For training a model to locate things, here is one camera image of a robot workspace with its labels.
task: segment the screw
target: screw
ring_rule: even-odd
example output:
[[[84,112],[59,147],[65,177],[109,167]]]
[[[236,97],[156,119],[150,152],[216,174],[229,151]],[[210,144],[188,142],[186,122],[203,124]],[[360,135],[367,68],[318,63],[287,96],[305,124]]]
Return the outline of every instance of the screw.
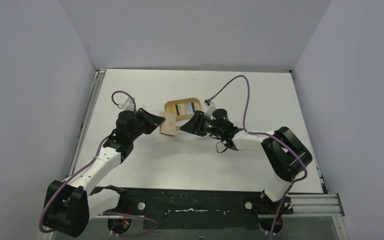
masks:
[[[143,203],[143,202],[139,202],[138,204],[137,204],[137,209],[139,209],[139,210],[144,210],[145,209],[145,203]]]
[[[245,208],[248,209],[248,210],[250,210],[250,209],[253,208],[253,204],[252,204],[250,201],[247,201],[247,202],[245,203]]]

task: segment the black cable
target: black cable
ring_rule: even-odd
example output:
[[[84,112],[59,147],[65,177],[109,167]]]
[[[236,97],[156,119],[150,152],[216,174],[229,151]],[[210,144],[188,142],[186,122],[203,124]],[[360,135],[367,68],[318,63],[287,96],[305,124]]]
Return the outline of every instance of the black cable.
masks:
[[[217,144],[215,145],[215,150],[217,151],[218,154],[222,154],[224,152],[226,152],[226,150],[228,149],[228,147],[226,147],[223,151],[219,151],[219,144],[222,143],[221,141],[217,142]]]

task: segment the wooden block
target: wooden block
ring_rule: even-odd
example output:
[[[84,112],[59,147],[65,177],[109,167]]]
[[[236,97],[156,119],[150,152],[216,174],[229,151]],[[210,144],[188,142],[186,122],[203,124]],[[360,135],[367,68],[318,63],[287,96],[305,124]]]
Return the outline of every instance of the wooden block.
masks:
[[[159,133],[169,137],[176,136],[176,115],[165,111],[160,111],[159,115],[165,118],[165,121],[159,126]]]

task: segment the white panel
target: white panel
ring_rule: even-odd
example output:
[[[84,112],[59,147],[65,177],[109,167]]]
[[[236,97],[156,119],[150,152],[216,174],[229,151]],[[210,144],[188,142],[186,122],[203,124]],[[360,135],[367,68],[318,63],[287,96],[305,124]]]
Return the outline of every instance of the white panel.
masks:
[[[60,0],[97,68],[291,70],[331,0]]]
[[[384,1],[333,0],[292,75],[349,238],[384,239]]]
[[[57,0],[0,0],[0,240],[40,238],[73,157],[94,68]]]
[[[115,128],[119,109],[111,102],[116,90],[130,93],[138,107],[158,115],[167,101],[214,95],[238,72],[123,70],[110,69],[93,111],[76,168],[84,166],[95,154],[99,142]],[[247,128],[272,131],[288,126],[310,147],[307,130],[289,73],[244,73],[250,81],[251,97]],[[247,96],[243,79],[237,79],[213,101],[226,108],[229,119],[241,125]],[[116,95],[116,102],[126,96]],[[134,142],[130,156],[99,184],[133,188],[188,190],[261,191],[274,171],[263,152],[216,152],[217,140],[178,132],[175,138],[142,135]],[[316,165],[308,167],[308,179],[297,183],[294,192],[321,193]]]

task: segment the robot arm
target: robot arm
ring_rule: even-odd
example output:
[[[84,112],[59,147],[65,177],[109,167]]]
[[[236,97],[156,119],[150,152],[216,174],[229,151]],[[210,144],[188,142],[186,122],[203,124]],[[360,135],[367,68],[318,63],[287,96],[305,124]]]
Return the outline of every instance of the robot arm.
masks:
[[[204,102],[204,104],[215,107],[210,101]],[[265,195],[272,202],[279,201],[291,182],[304,170],[297,159],[271,137],[249,134],[234,126],[229,121],[227,111],[222,108],[211,109],[210,112],[206,113],[196,111],[194,116],[180,127],[180,130],[201,137],[207,134],[216,136],[224,143],[226,148],[234,151],[265,152],[275,172],[269,185],[264,190]],[[280,139],[297,153],[305,166],[308,166],[313,160],[310,151],[289,128],[283,126],[278,130],[267,133]]]
[[[104,142],[99,155],[86,169],[61,188],[53,181],[47,189],[44,206],[56,194],[43,219],[43,225],[72,237],[79,236],[89,219],[107,210],[124,206],[122,188],[108,186],[94,192],[96,185],[132,152],[133,142],[142,134],[151,134],[166,119],[142,108],[118,114],[116,128]]]

